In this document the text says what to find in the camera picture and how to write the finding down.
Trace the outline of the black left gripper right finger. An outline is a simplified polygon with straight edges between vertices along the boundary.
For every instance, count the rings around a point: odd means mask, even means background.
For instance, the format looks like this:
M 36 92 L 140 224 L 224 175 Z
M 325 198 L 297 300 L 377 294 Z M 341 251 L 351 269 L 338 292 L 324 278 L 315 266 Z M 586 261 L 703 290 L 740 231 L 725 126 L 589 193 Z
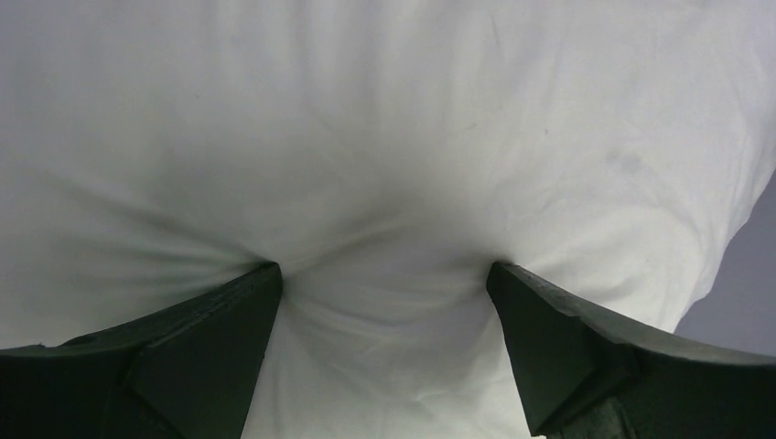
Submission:
M 494 263 L 529 431 L 547 438 L 772 438 L 775 360 L 678 337 Z

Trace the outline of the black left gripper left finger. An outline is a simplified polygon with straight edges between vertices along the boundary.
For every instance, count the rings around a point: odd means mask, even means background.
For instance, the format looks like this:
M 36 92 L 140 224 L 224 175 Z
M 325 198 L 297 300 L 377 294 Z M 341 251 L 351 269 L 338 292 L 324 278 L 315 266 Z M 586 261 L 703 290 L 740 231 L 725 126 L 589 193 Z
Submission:
M 60 346 L 1 353 L 4 438 L 238 438 L 283 293 L 262 265 Z

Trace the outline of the white pillow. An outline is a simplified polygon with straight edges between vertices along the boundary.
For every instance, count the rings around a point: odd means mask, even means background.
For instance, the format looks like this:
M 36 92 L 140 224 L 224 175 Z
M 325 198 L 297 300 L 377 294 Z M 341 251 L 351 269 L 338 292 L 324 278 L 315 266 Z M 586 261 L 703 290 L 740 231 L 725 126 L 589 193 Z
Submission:
M 772 1 L 4 1 L 1 344 L 277 262 L 248 438 L 524 438 L 496 261 L 673 331 L 775 168 Z

